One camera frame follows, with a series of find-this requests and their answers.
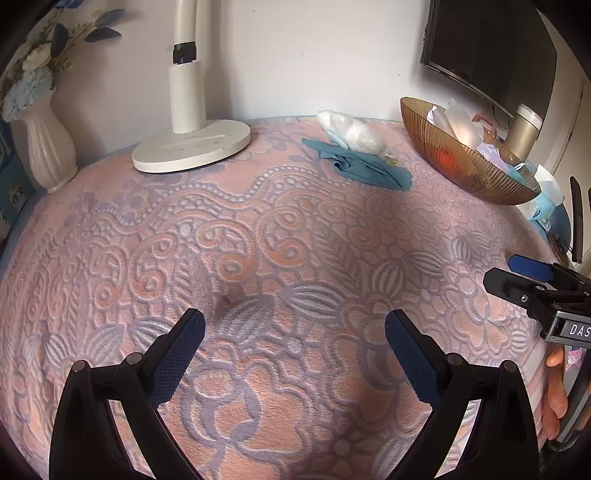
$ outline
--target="finger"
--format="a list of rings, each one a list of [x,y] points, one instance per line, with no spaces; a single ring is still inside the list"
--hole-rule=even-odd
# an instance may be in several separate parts
[[[564,361],[564,347],[556,344],[553,346],[548,358],[546,359],[546,365],[548,367],[556,367]]]
[[[548,440],[554,440],[558,436],[560,420],[556,416],[556,413],[554,413],[554,410],[550,408],[547,395],[544,399],[544,406],[542,407],[542,425],[548,436]]]
[[[569,399],[564,391],[562,381],[562,366],[559,365],[548,370],[548,405],[561,419],[569,407]]]

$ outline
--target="television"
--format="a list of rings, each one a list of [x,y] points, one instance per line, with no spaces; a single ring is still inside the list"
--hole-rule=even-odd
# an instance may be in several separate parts
[[[530,0],[431,0],[421,63],[510,117],[523,103],[545,118],[556,58]]]

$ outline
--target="tissue box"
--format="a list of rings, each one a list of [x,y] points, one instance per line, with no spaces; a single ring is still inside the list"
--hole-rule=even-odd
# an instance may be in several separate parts
[[[530,202],[518,205],[517,208],[528,220],[547,220],[554,212],[556,205],[544,193],[540,193]]]
[[[543,222],[550,218],[554,209],[562,204],[564,195],[560,190],[560,185],[554,177],[543,166],[538,166],[535,173],[535,179],[540,184],[542,193],[530,202],[518,205],[521,213],[528,220],[537,220]]]

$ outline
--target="amber ribbed bowl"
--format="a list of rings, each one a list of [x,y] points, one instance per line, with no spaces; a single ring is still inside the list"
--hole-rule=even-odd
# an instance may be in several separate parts
[[[415,148],[439,172],[475,197],[500,205],[519,205],[540,194],[540,185],[526,168],[522,168],[520,173],[531,188],[513,180],[480,153],[429,123],[427,114],[434,106],[416,98],[400,99],[402,120]],[[521,163],[496,138],[489,136],[485,141],[499,149],[506,163],[513,166]]]

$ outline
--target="paisley pattern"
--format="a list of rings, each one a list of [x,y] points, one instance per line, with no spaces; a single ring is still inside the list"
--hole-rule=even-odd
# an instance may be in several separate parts
[[[188,307],[206,338],[160,412],[206,478],[385,478],[430,411],[385,340],[396,308],[445,351],[520,364],[539,423],[544,345],[482,278],[549,247],[515,208],[439,175],[402,125],[375,127],[410,192],[338,176],[301,144],[324,138],[318,124],[290,118],[254,124],[228,161],[156,176],[115,156],[40,202],[0,284],[0,420],[36,470],[72,362],[144,351]]]

